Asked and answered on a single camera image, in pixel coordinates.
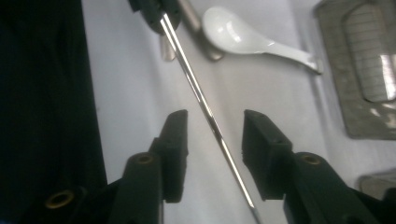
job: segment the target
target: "ceramic spoon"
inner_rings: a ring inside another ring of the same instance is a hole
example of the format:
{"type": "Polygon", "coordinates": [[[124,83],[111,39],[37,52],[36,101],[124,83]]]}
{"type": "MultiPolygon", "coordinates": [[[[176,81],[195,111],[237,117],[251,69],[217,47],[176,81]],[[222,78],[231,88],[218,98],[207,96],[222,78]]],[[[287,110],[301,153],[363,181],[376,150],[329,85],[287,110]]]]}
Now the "ceramic spoon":
{"type": "Polygon", "coordinates": [[[209,41],[224,51],[235,54],[273,54],[322,73],[320,60],[312,54],[276,43],[224,8],[212,7],[207,10],[203,16],[203,27],[209,41]]]}

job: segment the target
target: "metal rod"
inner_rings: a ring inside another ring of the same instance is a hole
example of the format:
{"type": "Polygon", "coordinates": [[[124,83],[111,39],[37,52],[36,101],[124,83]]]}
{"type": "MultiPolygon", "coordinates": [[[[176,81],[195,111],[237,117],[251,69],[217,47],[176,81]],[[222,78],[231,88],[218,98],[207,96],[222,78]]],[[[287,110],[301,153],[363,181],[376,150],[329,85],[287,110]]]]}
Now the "metal rod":
{"type": "Polygon", "coordinates": [[[203,91],[201,90],[200,85],[198,84],[197,79],[195,78],[194,73],[192,72],[192,69],[190,67],[189,62],[187,61],[186,55],[184,54],[183,49],[180,46],[180,42],[177,39],[177,35],[175,33],[175,30],[172,26],[172,23],[169,21],[168,16],[166,13],[163,15],[163,18],[161,19],[161,25],[163,27],[163,30],[165,31],[166,36],[169,39],[169,42],[172,45],[172,48],[174,49],[177,59],[183,68],[184,73],[186,74],[187,80],[190,82],[190,85],[192,87],[192,90],[198,100],[198,103],[204,112],[204,115],[207,119],[207,122],[209,123],[210,128],[212,129],[213,134],[216,137],[216,140],[219,143],[219,146],[221,148],[221,151],[230,166],[232,172],[233,172],[233,177],[235,178],[236,182],[238,183],[239,188],[241,189],[242,193],[245,196],[245,199],[247,201],[247,205],[254,216],[254,219],[256,223],[261,224],[261,219],[259,217],[259,213],[257,212],[256,207],[254,206],[253,201],[250,198],[250,195],[248,193],[248,189],[245,187],[244,181],[242,179],[242,176],[239,174],[239,171],[233,161],[233,157],[230,153],[230,150],[227,147],[227,144],[224,141],[224,138],[221,134],[221,130],[219,128],[219,125],[216,123],[215,117],[213,116],[212,111],[210,110],[209,105],[207,104],[206,98],[204,96],[203,91]]]}

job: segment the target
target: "white spoon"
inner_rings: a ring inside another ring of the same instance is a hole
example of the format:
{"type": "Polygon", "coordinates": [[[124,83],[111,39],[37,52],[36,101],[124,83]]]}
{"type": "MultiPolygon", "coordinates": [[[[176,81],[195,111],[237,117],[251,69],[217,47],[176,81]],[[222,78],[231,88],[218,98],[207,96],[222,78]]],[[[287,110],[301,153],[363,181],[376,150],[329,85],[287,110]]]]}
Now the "white spoon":
{"type": "Polygon", "coordinates": [[[224,8],[208,9],[203,16],[203,27],[209,41],[224,51],[235,54],[273,54],[322,73],[321,61],[312,54],[276,43],[224,8]]]}

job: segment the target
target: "white surface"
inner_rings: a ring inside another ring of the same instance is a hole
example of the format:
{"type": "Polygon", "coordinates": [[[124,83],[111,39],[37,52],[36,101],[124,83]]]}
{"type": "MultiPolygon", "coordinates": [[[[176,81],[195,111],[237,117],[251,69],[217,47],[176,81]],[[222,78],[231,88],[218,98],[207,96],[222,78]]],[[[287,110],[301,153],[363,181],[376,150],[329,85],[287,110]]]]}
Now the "white surface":
{"type": "Polygon", "coordinates": [[[258,33],[224,7],[211,7],[205,12],[202,21],[205,36],[219,49],[234,54],[274,54],[321,73],[312,54],[280,44],[258,33]]]}
{"type": "MultiPolygon", "coordinates": [[[[260,33],[324,57],[312,19],[316,0],[191,2],[200,15],[213,6],[227,7],[260,33]]],[[[108,181],[121,177],[130,156],[149,149],[169,113],[187,109],[185,191],[181,203],[165,205],[165,223],[254,223],[181,68],[161,59],[158,36],[139,13],[133,14],[127,0],[84,0],[83,6],[108,181]]],[[[316,77],[267,55],[227,54],[212,63],[182,24],[177,34],[264,223],[286,221],[282,202],[261,202],[242,163],[245,109],[269,116],[294,151],[324,157],[349,186],[359,175],[395,163],[395,142],[346,136],[328,68],[316,77]]]]}

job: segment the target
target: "black cloth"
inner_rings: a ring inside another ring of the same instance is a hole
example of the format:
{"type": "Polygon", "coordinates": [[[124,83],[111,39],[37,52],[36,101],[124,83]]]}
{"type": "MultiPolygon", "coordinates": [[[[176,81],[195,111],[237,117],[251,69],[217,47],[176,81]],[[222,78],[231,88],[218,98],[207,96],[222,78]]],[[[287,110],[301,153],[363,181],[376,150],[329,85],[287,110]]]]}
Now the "black cloth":
{"type": "Polygon", "coordinates": [[[106,185],[79,0],[0,1],[0,223],[106,185]]]}

